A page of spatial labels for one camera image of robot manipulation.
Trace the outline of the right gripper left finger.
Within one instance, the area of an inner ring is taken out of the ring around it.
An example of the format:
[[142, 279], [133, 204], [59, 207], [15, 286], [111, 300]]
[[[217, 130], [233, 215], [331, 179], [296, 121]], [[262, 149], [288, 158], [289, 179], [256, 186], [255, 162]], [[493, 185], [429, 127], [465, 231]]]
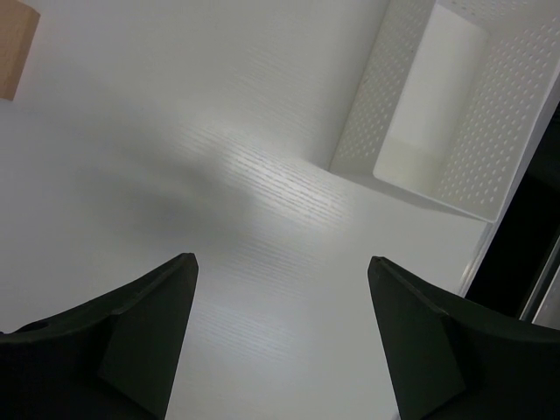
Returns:
[[3, 419], [163, 419], [199, 266], [183, 253], [135, 281], [1, 336]]

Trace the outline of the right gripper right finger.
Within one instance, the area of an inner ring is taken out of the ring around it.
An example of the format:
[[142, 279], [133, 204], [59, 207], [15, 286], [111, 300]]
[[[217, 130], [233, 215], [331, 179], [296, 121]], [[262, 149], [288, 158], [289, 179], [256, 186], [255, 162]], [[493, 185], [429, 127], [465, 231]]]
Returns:
[[504, 316], [385, 257], [367, 277], [402, 419], [557, 419], [559, 332]]

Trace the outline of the white perforated box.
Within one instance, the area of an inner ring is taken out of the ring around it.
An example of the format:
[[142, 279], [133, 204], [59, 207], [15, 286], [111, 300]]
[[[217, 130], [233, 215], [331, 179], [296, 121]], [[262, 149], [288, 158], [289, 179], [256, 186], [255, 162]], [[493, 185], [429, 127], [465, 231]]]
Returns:
[[330, 170], [493, 223], [558, 77], [556, 1], [392, 1]]

